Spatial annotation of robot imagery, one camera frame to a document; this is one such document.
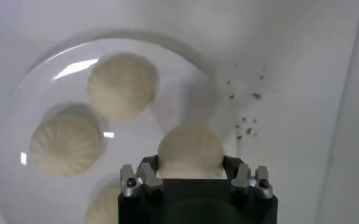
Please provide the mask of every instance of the brown speck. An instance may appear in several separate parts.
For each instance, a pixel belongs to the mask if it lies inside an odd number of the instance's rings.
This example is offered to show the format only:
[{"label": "brown speck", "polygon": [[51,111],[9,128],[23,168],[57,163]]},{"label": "brown speck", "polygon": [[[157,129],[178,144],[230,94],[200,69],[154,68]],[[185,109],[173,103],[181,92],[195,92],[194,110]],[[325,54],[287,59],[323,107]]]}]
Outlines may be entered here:
[{"label": "brown speck", "polygon": [[261,99],[262,99],[262,95],[259,94],[259,93],[253,93],[252,96],[255,97],[255,99],[257,99],[257,100],[261,100]]}]

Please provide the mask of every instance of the screw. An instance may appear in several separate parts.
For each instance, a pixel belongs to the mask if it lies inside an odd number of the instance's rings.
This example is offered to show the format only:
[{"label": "screw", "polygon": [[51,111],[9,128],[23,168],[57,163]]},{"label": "screw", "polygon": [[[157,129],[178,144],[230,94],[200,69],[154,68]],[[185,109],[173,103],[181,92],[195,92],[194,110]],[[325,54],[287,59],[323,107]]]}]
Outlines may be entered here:
[{"label": "screw", "polygon": [[269,187],[269,181],[266,179],[261,179],[259,181],[259,186],[262,188],[268,188]]},{"label": "screw", "polygon": [[134,186],[137,185],[137,181],[136,181],[135,178],[132,177],[132,178],[128,179],[126,184],[127,184],[128,187],[134,187]]}]

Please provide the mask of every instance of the white surface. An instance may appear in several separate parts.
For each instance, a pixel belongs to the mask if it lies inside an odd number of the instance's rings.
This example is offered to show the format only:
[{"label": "white surface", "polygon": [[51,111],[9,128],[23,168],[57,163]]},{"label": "white surface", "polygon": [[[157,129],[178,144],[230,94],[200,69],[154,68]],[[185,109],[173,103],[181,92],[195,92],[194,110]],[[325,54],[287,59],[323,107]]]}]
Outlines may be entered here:
[{"label": "white surface", "polygon": [[[81,66],[84,69],[59,75],[69,71],[70,65],[78,67],[85,61],[122,52],[148,58],[156,68],[159,83],[152,105],[138,119],[127,122],[110,121],[89,106],[87,83],[91,67]],[[175,118],[175,114],[162,111],[169,105],[162,105],[161,99],[183,105],[180,111],[186,110],[182,98],[187,98],[187,88],[168,99],[164,88],[191,83],[199,86],[193,91],[196,96],[210,82],[208,75],[181,56],[138,40],[95,40],[67,49],[35,67],[7,99],[0,117],[0,208],[6,222],[82,223],[91,192],[102,180],[111,177],[119,184],[119,170],[124,164],[136,167],[143,157],[157,154],[165,135],[159,121],[162,117]],[[96,121],[102,134],[112,132],[115,137],[102,139],[104,152],[84,173],[69,178],[43,175],[47,170],[35,166],[35,155],[29,151],[32,133],[48,118],[80,116],[82,110],[88,112],[84,118]]]},{"label": "white surface", "polygon": [[359,223],[359,32],[340,110],[318,224]]},{"label": "white surface", "polygon": [[358,18],[359,0],[0,0],[0,103],[54,46],[108,33],[156,41],[236,91],[233,111],[258,120],[243,157],[269,167],[279,223],[313,223]]}]

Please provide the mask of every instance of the white table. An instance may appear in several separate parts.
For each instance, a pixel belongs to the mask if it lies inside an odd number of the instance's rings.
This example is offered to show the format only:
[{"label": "white table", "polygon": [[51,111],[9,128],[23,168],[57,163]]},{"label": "white table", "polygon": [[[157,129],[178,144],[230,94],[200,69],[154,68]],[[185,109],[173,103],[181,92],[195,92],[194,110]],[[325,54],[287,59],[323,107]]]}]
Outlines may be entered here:
[{"label": "white table", "polygon": [[240,156],[269,167],[279,223],[309,224],[358,19],[359,0],[0,0],[0,105],[29,68],[65,47],[100,37],[156,42],[240,96],[238,120],[256,119],[258,131]]}]

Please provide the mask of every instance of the white dough ball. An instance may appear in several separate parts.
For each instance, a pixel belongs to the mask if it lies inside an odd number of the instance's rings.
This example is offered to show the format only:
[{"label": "white dough ball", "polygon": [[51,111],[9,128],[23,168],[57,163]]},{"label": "white dough ball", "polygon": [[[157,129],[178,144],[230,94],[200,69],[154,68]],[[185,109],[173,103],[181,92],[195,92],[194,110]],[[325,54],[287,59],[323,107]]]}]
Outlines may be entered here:
[{"label": "white dough ball", "polygon": [[154,66],[145,58],[119,54],[97,65],[88,80],[91,104],[102,115],[128,121],[153,98]]},{"label": "white dough ball", "polygon": [[30,142],[34,164],[48,175],[81,174],[101,150],[99,129],[82,117],[62,116],[44,122]]},{"label": "white dough ball", "polygon": [[117,224],[119,187],[103,189],[88,207],[84,224]]},{"label": "white dough ball", "polygon": [[171,130],[158,148],[162,178],[220,178],[224,149],[218,135],[201,125]]}]

